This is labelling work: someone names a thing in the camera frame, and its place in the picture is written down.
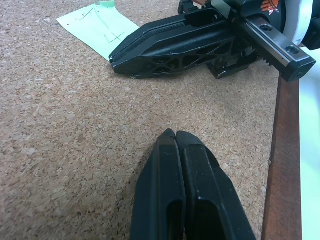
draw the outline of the wooden board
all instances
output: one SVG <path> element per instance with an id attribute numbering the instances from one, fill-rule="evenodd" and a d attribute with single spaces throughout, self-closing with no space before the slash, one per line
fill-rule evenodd
<path id="1" fill-rule="evenodd" d="M 274 116 L 263 240 L 302 239 L 299 81 L 281 76 Z"/>

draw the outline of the white surface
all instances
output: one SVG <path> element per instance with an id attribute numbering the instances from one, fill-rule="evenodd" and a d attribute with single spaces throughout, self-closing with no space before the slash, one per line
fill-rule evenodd
<path id="1" fill-rule="evenodd" d="M 299 80 L 302 239 L 320 240 L 320 49 L 302 49 L 317 60 Z"/>
<path id="2" fill-rule="evenodd" d="M 313 0 L 285 0 L 286 20 L 283 35 L 295 45 L 304 39 L 311 20 Z"/>

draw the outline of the light green paper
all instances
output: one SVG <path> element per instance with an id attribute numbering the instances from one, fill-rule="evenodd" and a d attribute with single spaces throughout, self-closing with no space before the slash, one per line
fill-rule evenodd
<path id="1" fill-rule="evenodd" d="M 118 12 L 115 1 L 97 1 L 57 21 L 108 61 L 113 50 L 139 28 Z"/>

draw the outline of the textured cork mat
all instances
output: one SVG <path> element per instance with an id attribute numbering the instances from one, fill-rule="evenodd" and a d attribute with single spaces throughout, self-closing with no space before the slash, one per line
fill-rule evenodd
<path id="1" fill-rule="evenodd" d="M 116 75 L 56 21 L 92 3 L 2 1 L 0 238 L 128 239 L 136 180 L 166 128 L 212 150 L 260 238 L 278 72 Z M 178 0 L 116 7 L 142 26 L 176 15 Z"/>

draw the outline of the cork surface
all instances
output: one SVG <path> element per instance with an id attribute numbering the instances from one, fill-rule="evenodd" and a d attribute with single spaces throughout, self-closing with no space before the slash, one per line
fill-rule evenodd
<path id="1" fill-rule="evenodd" d="M 56 21 L 92 3 L 2 1 L 0 238 L 129 239 L 136 180 L 167 128 L 212 150 L 260 238 L 278 72 L 115 75 Z M 178 0 L 116 7 L 141 26 L 176 15 Z"/>

